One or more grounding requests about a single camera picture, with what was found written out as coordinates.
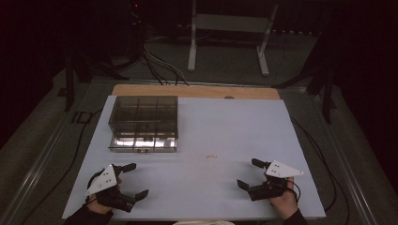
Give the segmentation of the black stand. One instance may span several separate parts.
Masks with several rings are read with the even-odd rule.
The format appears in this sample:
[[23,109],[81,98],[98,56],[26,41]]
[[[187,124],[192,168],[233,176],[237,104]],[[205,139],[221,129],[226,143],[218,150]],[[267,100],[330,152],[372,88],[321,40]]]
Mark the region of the black stand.
[[323,93],[322,115],[328,124],[331,123],[330,109],[332,105],[332,89],[334,79],[334,68],[336,66],[336,55],[338,51],[331,49],[314,48],[304,63],[299,75],[285,82],[273,84],[273,88],[284,89],[298,83],[301,80],[311,77],[311,81],[306,87],[309,95],[318,95],[321,90]]
[[123,77],[116,73],[109,67],[104,66],[100,62],[87,56],[83,52],[70,51],[65,53],[65,72],[66,72],[66,105],[65,112],[71,109],[74,103],[74,76],[82,83],[89,83],[92,80],[92,76],[89,74],[89,67],[95,68],[103,72],[105,75],[114,78],[116,80],[125,81],[127,77]]

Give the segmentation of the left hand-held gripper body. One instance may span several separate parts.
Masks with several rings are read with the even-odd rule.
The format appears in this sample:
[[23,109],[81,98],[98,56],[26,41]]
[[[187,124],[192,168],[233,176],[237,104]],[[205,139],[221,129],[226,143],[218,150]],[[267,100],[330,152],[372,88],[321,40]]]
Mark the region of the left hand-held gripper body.
[[130,212],[135,205],[135,199],[120,192],[118,177],[122,166],[110,164],[100,172],[96,172],[87,184],[85,196],[95,194],[100,204]]

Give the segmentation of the transparent plastic drawer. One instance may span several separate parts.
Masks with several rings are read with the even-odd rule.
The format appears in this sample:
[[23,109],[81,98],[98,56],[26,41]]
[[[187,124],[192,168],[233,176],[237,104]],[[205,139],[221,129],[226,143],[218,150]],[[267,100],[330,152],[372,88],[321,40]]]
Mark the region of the transparent plastic drawer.
[[175,138],[116,138],[109,149],[117,153],[173,153],[177,150]]

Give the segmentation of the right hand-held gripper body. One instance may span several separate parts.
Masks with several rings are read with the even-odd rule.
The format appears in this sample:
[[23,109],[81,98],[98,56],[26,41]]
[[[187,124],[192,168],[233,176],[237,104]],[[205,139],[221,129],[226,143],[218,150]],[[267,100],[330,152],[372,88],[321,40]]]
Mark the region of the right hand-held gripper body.
[[265,170],[266,181],[248,190],[252,201],[276,198],[282,196],[287,190],[287,178],[301,176],[303,171],[273,160]]

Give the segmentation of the wooden table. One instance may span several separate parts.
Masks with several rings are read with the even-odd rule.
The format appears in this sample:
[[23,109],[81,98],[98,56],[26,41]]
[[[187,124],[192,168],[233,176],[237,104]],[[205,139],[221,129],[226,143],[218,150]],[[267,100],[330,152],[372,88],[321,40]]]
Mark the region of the wooden table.
[[280,99],[273,88],[117,84],[112,96],[178,96],[180,98]]

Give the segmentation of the transparent plastic drawer cabinet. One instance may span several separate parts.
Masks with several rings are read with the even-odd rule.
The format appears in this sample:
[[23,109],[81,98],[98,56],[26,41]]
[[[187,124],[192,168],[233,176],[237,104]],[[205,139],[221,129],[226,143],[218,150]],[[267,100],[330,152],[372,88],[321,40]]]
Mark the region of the transparent plastic drawer cabinet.
[[116,138],[175,138],[177,143],[178,97],[119,96],[108,125]]

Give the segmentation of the person's left hand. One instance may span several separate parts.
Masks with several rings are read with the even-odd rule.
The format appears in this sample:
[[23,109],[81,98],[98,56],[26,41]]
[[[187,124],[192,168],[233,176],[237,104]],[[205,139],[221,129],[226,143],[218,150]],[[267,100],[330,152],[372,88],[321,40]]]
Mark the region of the person's left hand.
[[97,197],[96,197],[95,194],[89,196],[89,200],[86,203],[86,207],[91,212],[98,213],[98,214],[103,214],[103,215],[106,215],[106,214],[108,214],[109,212],[111,212],[113,210],[112,207],[104,206],[104,205],[100,204],[98,202]]

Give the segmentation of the white table board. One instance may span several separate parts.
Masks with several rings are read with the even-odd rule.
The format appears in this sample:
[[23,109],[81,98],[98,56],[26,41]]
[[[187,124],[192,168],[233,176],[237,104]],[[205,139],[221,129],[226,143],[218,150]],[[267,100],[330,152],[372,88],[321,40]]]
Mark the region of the white table board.
[[[277,160],[303,171],[295,182],[298,202],[308,219],[325,215],[285,104],[281,100],[182,97],[178,101],[178,140],[174,153],[114,153],[108,121],[115,98],[108,97],[63,215],[84,203],[90,177],[110,165],[136,163],[122,174],[126,195],[148,189],[131,212],[116,210],[116,220],[260,220],[275,219],[267,201],[251,201],[237,186],[263,182],[253,158]],[[206,158],[217,155],[217,158]]]

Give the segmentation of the white metal stand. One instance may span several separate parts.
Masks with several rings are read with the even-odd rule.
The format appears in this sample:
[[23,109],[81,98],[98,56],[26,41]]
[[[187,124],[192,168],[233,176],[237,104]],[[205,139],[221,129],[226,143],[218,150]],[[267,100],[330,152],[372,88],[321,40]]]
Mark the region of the white metal stand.
[[265,18],[232,16],[221,14],[203,14],[197,12],[197,0],[191,0],[191,46],[188,58],[188,71],[195,71],[196,65],[196,31],[229,31],[229,32],[248,32],[262,33],[264,35],[262,42],[256,46],[257,60],[261,74],[266,77],[270,75],[267,59],[265,57],[265,48],[272,30],[272,26],[279,9],[278,4],[274,4],[269,15]]

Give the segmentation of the person's right hand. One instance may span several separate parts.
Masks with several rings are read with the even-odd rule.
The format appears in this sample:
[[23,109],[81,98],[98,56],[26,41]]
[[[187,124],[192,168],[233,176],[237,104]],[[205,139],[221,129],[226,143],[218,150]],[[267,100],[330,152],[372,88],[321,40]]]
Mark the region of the person's right hand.
[[293,216],[298,210],[298,202],[296,193],[294,191],[294,178],[287,178],[287,190],[282,196],[270,198],[269,202],[273,208],[278,212],[281,219],[286,220]]

